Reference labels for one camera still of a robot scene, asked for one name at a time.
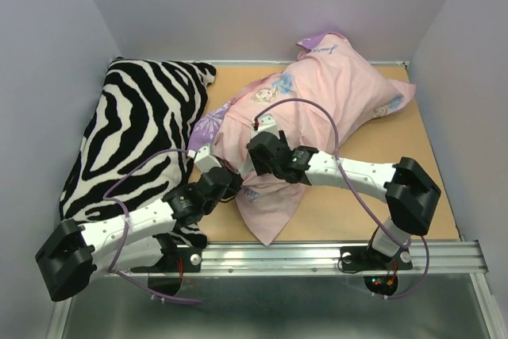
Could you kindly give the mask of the purple pink princess pillowcase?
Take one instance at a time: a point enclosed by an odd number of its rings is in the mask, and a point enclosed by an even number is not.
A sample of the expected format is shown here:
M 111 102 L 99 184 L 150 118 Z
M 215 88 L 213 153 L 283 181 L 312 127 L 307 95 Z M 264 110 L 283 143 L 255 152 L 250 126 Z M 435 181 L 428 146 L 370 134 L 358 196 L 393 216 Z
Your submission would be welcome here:
M 247 156 L 254 117 L 270 113 L 288 144 L 333 154 L 364 123 L 395 113 L 414 98 L 415 85 L 387 79 L 340 33 L 299 41 L 295 62 L 245 86 L 195 125 L 188 148 L 213 146 L 239 169 Z

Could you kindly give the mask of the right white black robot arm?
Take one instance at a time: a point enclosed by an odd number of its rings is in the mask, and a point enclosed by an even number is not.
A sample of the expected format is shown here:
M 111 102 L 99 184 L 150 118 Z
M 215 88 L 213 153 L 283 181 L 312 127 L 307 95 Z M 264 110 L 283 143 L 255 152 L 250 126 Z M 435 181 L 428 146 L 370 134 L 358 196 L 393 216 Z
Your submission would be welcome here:
M 262 132 L 248 143 L 249 159 L 257 175 L 272 174 L 287 183 L 348 189 L 366 207 L 361 195 L 387 204 L 390 217 L 384 222 L 368 214 L 378 228 L 365 249 L 366 261 L 375 268 L 390 263 L 413 236 L 429 232 L 441 189 L 414 159 L 403 157 L 396 164 L 374 164 L 337 159 L 317 148 L 290 148 L 279 134 Z

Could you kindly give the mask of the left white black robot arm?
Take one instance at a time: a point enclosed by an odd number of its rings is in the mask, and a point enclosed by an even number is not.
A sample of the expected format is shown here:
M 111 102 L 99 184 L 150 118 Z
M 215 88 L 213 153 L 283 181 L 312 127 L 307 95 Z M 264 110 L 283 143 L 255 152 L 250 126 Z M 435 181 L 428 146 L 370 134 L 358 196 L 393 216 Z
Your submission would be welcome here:
M 157 244 L 156 236 L 198 223 L 223 197 L 235 196 L 241 184 L 239 174 L 214 167 L 198 181 L 122 216 L 85 224 L 63 220 L 35 255 L 51 300 L 77 295 L 98 275 L 152 265 L 161 271 L 171 269 L 177 252 Z

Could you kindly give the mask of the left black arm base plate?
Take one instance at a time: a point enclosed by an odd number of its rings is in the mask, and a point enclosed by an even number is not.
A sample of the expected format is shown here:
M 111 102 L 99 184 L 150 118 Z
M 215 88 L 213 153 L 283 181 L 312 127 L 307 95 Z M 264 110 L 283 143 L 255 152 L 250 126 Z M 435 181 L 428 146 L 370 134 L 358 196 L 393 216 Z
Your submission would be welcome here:
M 150 272 L 195 273 L 201 271 L 202 250 L 200 248 L 177 246 L 163 251 L 157 263 L 150 267 Z

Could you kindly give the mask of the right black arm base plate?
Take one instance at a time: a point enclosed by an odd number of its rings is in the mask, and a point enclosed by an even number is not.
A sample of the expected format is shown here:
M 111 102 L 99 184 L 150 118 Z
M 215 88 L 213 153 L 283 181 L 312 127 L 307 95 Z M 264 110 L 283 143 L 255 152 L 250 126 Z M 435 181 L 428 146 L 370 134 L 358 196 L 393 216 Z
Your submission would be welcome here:
M 346 273 L 413 269 L 407 250 L 399 249 L 393 256 L 386 256 L 367 245 L 341 247 L 339 263 L 340 269 Z

